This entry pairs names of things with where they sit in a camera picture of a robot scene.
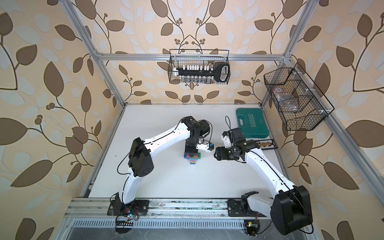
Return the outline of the dark green lego brick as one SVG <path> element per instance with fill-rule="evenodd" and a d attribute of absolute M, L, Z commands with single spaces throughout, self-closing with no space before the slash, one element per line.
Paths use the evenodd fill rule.
<path fill-rule="evenodd" d="M 201 158 L 201 153 L 197 154 L 184 154 L 184 158 L 187 160 L 198 160 Z"/>

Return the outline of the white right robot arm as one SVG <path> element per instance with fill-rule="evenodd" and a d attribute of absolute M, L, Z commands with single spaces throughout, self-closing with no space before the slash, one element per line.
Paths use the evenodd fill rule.
<path fill-rule="evenodd" d="M 309 191 L 288 180 L 265 156 L 258 143 L 253 140 L 217 147 L 214 157 L 218 161 L 242 159 L 268 187 L 271 197 L 259 193 L 246 198 L 249 209 L 270 218 L 276 229 L 287 235 L 306 226 L 313 226 L 313 215 Z"/>

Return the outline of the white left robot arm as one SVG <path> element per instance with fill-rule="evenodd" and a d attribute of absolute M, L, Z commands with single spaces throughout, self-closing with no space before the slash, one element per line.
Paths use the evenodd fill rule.
<path fill-rule="evenodd" d="M 212 133 L 213 126 L 209 121 L 197 121 L 194 117 L 187 116 L 182 118 L 176 126 L 155 137 L 146 140 L 136 138 L 125 156 L 129 158 L 129 171 L 123 188 L 117 193 L 116 200 L 123 205 L 133 202 L 143 177 L 154 169 L 153 158 L 174 144 L 186 141 L 184 157 L 188 160 L 198 159 L 199 151 L 211 152 L 214 144 L 205 138 Z"/>

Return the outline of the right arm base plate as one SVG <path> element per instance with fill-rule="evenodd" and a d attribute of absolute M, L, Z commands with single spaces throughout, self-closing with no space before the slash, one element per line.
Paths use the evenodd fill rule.
<path fill-rule="evenodd" d="M 259 200 L 229 199 L 227 207 L 229 217 L 271 217 L 269 204 Z"/>

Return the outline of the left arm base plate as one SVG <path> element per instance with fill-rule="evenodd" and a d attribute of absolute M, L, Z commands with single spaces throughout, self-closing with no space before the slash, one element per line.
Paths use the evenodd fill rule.
<path fill-rule="evenodd" d="M 135 200 L 127 205 L 123 205 L 118 200 L 112 200 L 107 211 L 108 216 L 119 216 L 125 209 L 138 210 L 139 216 L 147 215 L 149 210 L 149 200 Z"/>

